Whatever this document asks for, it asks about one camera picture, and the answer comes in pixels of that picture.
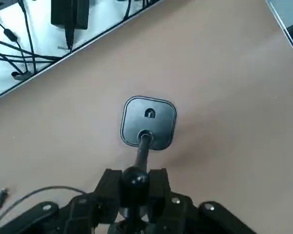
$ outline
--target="tan tabletop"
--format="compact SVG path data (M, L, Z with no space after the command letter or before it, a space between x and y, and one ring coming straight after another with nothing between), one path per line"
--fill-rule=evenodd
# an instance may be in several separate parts
M0 99L6 206L47 185L90 192L132 164L119 131L134 95L177 108L173 143L149 159L174 191L293 234L293 50L264 0L167 0ZM43 193L8 219L74 195Z

